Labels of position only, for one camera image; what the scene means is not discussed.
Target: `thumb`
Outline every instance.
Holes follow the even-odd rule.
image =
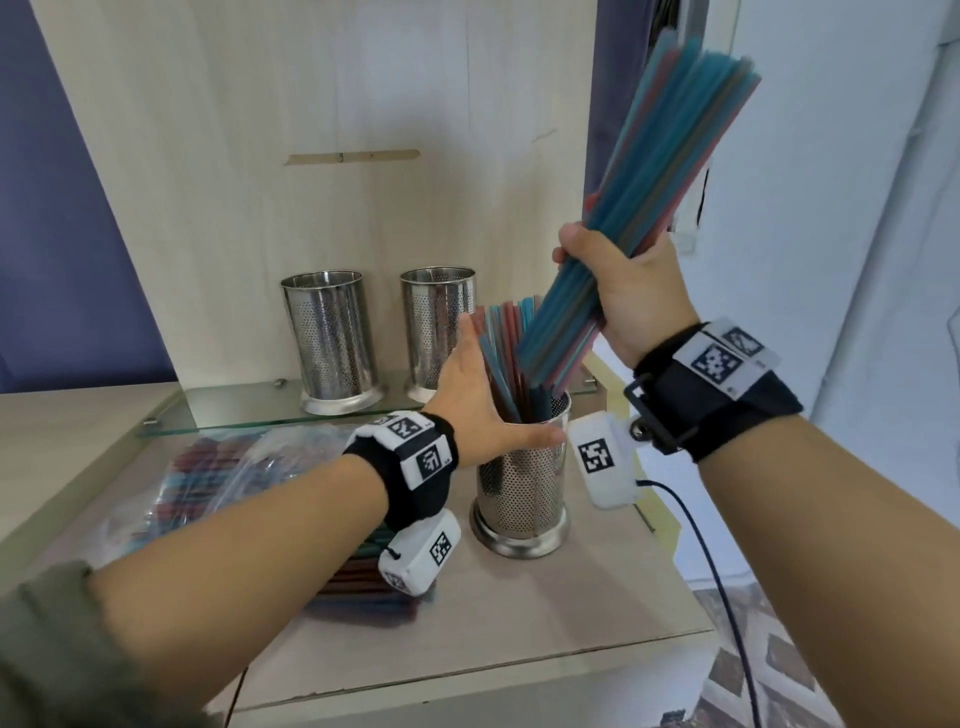
[[[553,425],[503,425],[503,447],[505,452],[514,449],[555,448],[562,445],[566,434]]]
[[[602,232],[589,231],[578,223],[560,228],[564,250],[586,265],[597,280],[608,279],[623,270],[627,257]]]

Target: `hand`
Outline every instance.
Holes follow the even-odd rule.
[[[513,449],[553,448],[565,438],[551,425],[510,425],[500,419],[476,329],[466,313],[457,322],[457,347],[440,371],[437,394],[423,411],[453,425],[461,466],[486,463]]]
[[[650,350],[678,331],[700,321],[686,294],[677,251],[664,233],[645,253],[632,260],[603,233],[580,223],[560,228],[561,248],[553,261],[572,255],[597,279],[610,348],[631,369]]]

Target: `metal cup base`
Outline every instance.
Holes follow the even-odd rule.
[[[437,394],[437,390],[427,389],[426,387],[421,387],[419,384],[414,384],[412,381],[408,381],[406,394],[407,397],[413,401],[418,401],[420,404],[427,404],[430,398]]]
[[[315,400],[304,392],[300,395],[300,409],[309,412],[311,415],[327,417],[348,415],[351,412],[359,412],[361,409],[367,409],[367,407],[376,404],[383,399],[386,393],[387,388],[382,384],[378,384],[359,395],[346,397],[342,400]]]
[[[546,533],[530,539],[511,539],[493,531],[483,520],[477,501],[470,506],[470,530],[477,541],[494,553],[510,559],[539,559],[556,551],[566,540],[570,532],[570,519],[566,516],[566,507],[560,514],[560,522]]]

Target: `blue wall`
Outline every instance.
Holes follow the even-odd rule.
[[[29,0],[0,0],[0,392],[174,379]]]

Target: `floor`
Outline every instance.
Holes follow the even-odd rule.
[[[723,646],[687,728],[749,728],[750,699],[730,623],[715,589],[695,593]],[[840,716],[804,664],[758,584],[727,588],[756,682],[764,728],[838,728]]]

